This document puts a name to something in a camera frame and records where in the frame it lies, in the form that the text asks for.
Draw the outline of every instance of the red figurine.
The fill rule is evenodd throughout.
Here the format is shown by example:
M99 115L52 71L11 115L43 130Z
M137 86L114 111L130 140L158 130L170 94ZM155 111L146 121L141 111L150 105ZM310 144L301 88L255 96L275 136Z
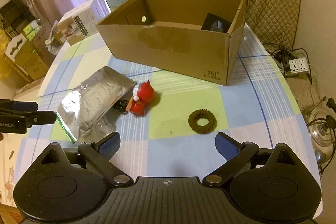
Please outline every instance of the red figurine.
M154 93L149 80L136 85L133 89L133 97L128 102L126 110L134 114L143 115L145 105L154 100Z

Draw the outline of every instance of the electrical socket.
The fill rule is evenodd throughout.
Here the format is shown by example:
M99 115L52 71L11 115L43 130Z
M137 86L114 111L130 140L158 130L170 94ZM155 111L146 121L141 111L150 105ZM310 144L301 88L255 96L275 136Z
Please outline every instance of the electrical socket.
M305 57L289 60L291 74L309 71L309 64Z

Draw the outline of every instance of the wall switch plate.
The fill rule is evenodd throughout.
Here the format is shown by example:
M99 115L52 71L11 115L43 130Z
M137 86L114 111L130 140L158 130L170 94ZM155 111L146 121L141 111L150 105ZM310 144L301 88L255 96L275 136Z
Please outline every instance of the wall switch plate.
M305 57L289 60L291 74L309 71L309 64Z

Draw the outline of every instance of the metal pivot cap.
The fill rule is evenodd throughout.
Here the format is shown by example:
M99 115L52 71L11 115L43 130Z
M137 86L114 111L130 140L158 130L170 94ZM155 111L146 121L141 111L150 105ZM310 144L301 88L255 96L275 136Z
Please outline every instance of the metal pivot cap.
M126 175L118 175L113 178L116 183L124 184L130 181L130 177Z
M209 175L205 178L205 180L211 184L220 183L222 181L222 177L218 175Z

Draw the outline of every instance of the plaid tablecloth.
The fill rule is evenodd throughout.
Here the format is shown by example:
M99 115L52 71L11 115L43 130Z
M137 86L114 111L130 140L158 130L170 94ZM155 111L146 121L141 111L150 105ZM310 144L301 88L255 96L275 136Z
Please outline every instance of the plaid tablecloth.
M105 65L137 82L150 80L161 94L145 117L128 113L117 120L121 147L111 162L133 179L202 179L225 163L214 145L216 133L223 131L239 142L252 141L263 148L287 143L320 183L309 134L293 94L247 25L229 86L115 59L100 34L71 47L65 44L42 83L39 110L55 111L69 91ZM191 130L188 117L197 109L215 115L215 132L198 135ZM4 182L12 172L14 185L50 142L73 146L58 122L33 126L22 138L16 157L6 164Z

